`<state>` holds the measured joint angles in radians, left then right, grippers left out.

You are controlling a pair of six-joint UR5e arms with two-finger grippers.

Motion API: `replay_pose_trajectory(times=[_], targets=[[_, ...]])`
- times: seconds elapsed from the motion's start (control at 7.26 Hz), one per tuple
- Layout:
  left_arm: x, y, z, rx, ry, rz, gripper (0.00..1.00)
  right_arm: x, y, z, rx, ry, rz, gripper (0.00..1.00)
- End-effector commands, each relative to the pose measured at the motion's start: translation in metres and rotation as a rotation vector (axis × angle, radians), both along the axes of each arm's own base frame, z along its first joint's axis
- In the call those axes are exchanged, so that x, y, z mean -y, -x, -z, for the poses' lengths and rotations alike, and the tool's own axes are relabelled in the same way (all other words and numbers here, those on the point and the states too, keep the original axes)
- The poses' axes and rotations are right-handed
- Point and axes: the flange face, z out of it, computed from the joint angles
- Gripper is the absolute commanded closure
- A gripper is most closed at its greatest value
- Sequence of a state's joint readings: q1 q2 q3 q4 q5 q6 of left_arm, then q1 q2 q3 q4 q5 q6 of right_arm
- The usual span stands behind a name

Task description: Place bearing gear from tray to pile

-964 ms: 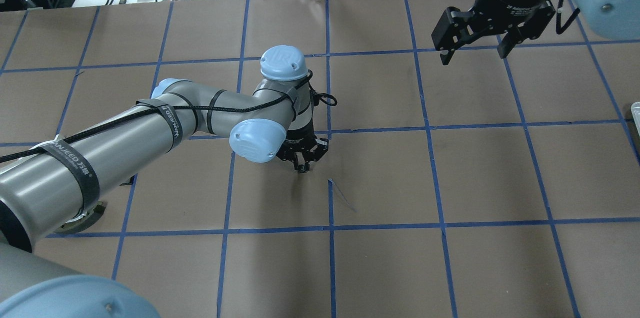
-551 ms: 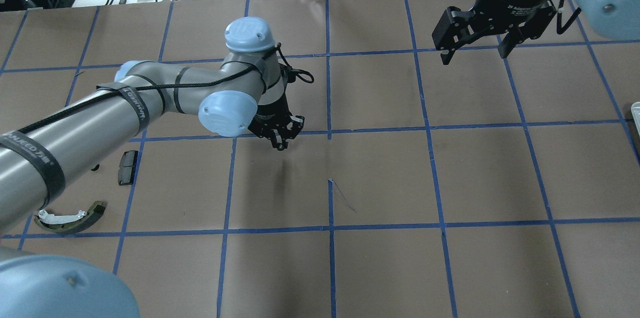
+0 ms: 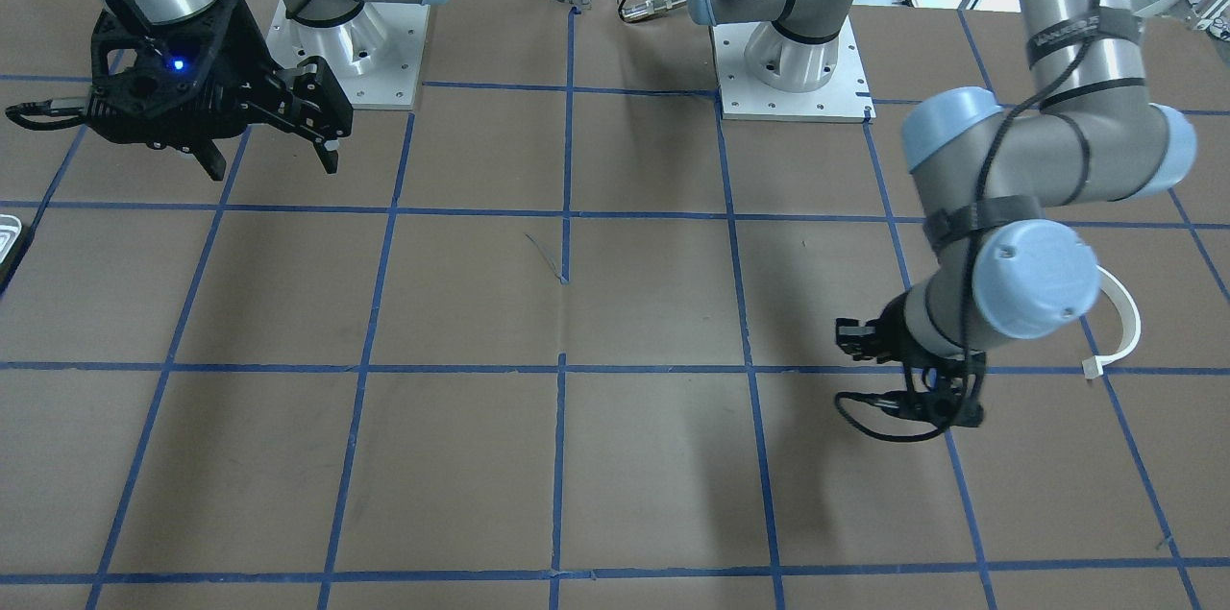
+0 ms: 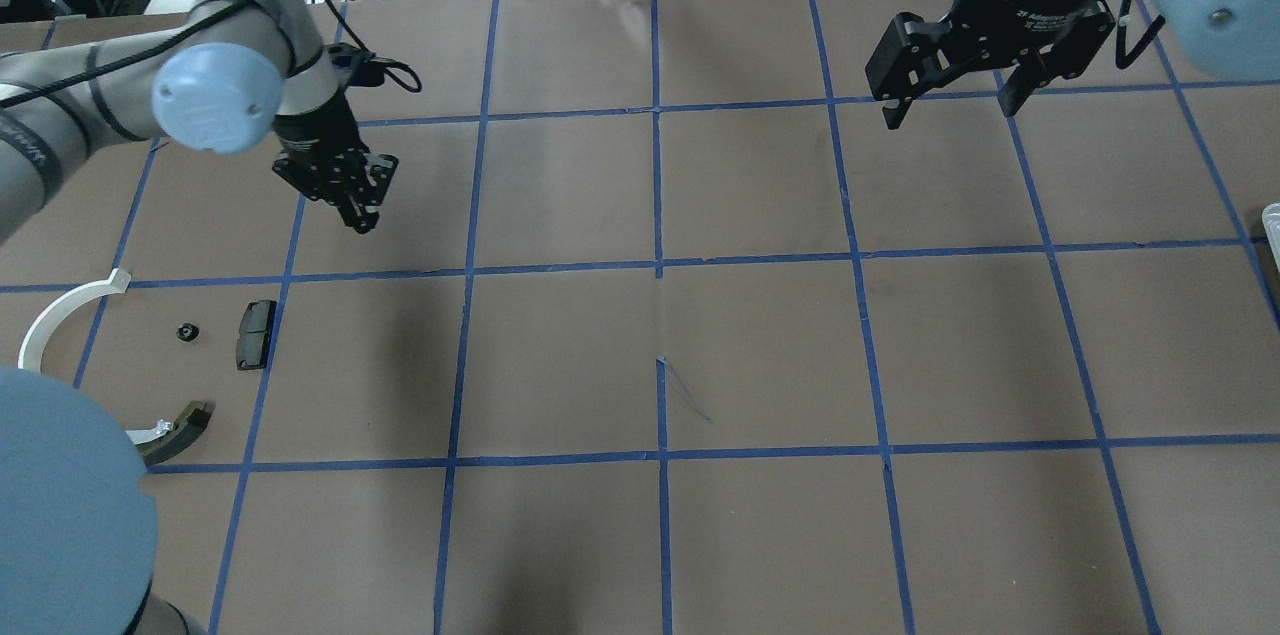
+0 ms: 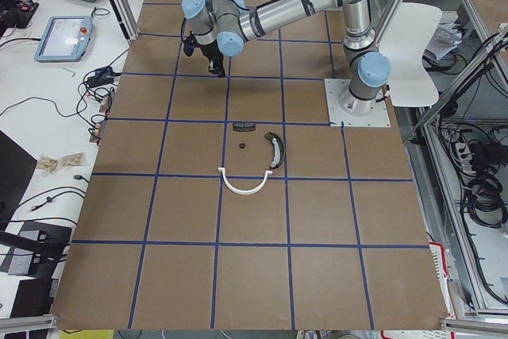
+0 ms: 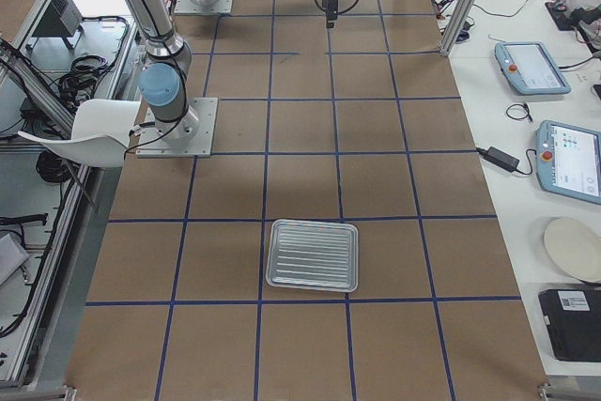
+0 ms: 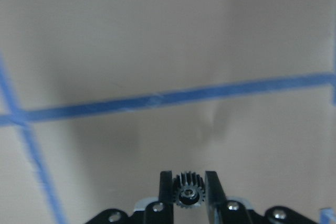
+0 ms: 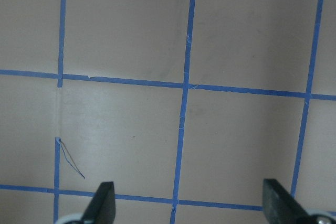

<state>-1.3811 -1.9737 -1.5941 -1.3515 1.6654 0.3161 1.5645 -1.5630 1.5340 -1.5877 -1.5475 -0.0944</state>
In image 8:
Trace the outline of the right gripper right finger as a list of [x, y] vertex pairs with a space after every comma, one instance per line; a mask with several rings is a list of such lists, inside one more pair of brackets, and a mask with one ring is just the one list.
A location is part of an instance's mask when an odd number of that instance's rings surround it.
[[264, 179], [263, 213], [268, 223], [311, 223], [310, 215], [276, 179]]

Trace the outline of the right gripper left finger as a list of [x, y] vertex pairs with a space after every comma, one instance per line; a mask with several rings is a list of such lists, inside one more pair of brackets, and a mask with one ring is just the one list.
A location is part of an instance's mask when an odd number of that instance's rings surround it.
[[113, 224], [116, 216], [115, 203], [114, 183], [101, 183], [84, 211], [81, 223]]

